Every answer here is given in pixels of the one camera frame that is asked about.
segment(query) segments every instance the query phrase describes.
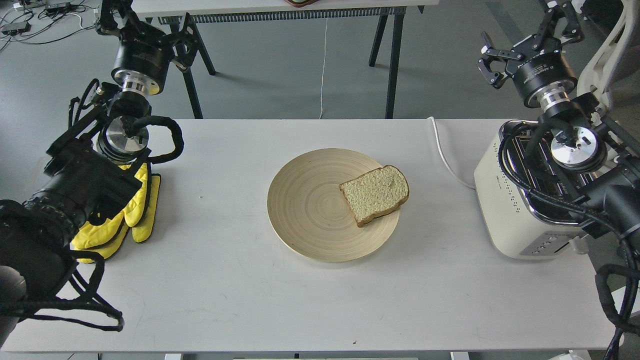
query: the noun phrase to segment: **wooden plate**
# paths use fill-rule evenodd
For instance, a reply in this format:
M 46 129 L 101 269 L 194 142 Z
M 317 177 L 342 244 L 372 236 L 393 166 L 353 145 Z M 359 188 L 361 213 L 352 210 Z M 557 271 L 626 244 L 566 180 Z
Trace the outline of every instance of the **wooden plate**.
M 391 236 L 400 211 L 357 227 L 338 185 L 381 167 L 345 149 L 320 149 L 288 162 L 273 178 L 267 210 L 276 234 L 292 250 L 340 263 L 368 255 Z

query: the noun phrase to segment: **white bread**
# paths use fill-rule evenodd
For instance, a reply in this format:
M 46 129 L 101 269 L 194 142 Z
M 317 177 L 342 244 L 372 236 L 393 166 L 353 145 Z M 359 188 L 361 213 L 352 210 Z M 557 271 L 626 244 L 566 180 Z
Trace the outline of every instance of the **white bread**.
M 358 227 L 392 213 L 409 198 L 409 184 L 392 165 L 366 172 L 339 187 Z

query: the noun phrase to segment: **table top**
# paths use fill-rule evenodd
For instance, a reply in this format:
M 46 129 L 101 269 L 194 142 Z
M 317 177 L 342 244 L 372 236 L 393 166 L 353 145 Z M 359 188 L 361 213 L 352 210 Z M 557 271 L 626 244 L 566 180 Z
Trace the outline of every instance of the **table top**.
M 438 120 L 460 177 L 505 120 Z M 26 352 L 233 352 L 605 348 L 595 271 L 570 251 L 551 261 L 499 254 L 476 194 L 440 161 L 431 123 L 390 120 L 178 120 L 184 153 L 163 176 L 154 233 L 125 240 L 99 293 L 122 332 L 26 320 L 4 344 Z M 171 149 L 151 127 L 155 153 Z M 338 147 L 391 164 L 410 197 L 388 241 L 329 264 L 284 245 L 267 192 L 288 161 Z M 91 267 L 81 265 L 87 272 Z M 104 319 L 82 316 L 83 320 Z
M 388 6 L 436 5 L 439 0 L 319 0 L 301 8 L 284 0 L 135 0 L 131 5 L 140 17 L 176 16 L 218 13 L 282 12 Z

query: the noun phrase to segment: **gray floor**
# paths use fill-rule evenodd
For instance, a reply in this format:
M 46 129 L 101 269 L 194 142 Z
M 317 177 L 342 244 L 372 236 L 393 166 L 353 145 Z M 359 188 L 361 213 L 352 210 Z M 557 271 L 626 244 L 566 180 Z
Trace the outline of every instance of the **gray floor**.
M 86 4 L 95 6 L 96 0 Z M 4 13 L 8 1 L 0 1 Z M 539 109 L 522 106 L 513 84 L 494 90 L 476 69 L 482 46 L 480 32 L 488 31 L 495 45 L 510 47 L 523 35 L 537 30 L 542 19 L 537 1 L 441 0 L 424 14 L 409 8 L 404 22 L 398 75 L 396 118 L 437 119 L 535 118 Z M 93 14 L 83 15 L 84 25 Z M 52 40 L 78 28 L 69 17 L 40 35 Z M 34 29 L 42 23 L 32 21 Z M 220 72 L 211 77 L 200 59 L 193 73 L 204 117 L 208 119 L 308 119 L 320 116 L 324 31 L 326 67 L 323 118 L 375 119 L 384 116 L 387 90 L 391 21 L 381 45 L 378 64 L 367 66 L 377 18 L 292 20 L 202 24 L 213 62 Z M 565 48 L 572 69 L 579 74 L 604 36 L 590 22 L 583 23 L 587 39 Z M 41 181 L 46 148 L 67 125 L 67 105 L 81 95 L 92 78 L 110 80 L 118 47 L 114 37 L 85 31 L 48 45 L 12 43 L 0 53 L 0 131 L 14 134 L 0 143 L 0 199 L 25 200 Z M 624 123 L 638 120 L 637 74 L 616 87 L 613 115 Z M 180 72 L 171 68 L 162 94 L 150 99 L 155 115 L 193 118 Z M 20 134 L 36 133 L 41 143 L 25 143 Z M 7 193 L 6 188 L 23 188 Z M 596 267 L 617 262 L 615 242 L 592 241 L 590 257 Z M 640 341 L 627 336 L 621 359 L 637 359 Z M 550 352 L 491 352 L 471 354 L 472 359 L 548 359 Z M 594 359 L 602 351 L 592 352 Z M 0 359 L 66 359 L 71 354 L 7 354 Z M 421 359 L 447 359 L 443 352 L 407 354 Z M 219 354 L 197 354 L 197 359 L 229 359 Z M 73 359 L 94 359 L 76 354 Z M 104 359 L 161 359 L 161 354 L 106 354 Z

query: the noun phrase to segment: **yellow oven mitt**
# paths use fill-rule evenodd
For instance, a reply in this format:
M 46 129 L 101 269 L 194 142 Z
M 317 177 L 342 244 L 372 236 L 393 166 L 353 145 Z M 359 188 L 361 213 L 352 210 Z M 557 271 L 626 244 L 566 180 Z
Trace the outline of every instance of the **yellow oven mitt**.
M 76 250 L 90 250 L 98 252 L 104 259 L 110 258 L 120 248 L 130 228 L 135 242 L 143 242 L 151 235 L 156 215 L 157 198 L 160 187 L 160 175 L 150 174 L 150 165 L 140 167 L 136 179 L 142 182 L 142 187 L 129 201 L 125 208 L 113 219 L 107 219 L 104 224 L 94 226 L 89 222 L 80 228 L 71 244 Z M 90 259 L 80 259 L 80 262 L 90 263 Z

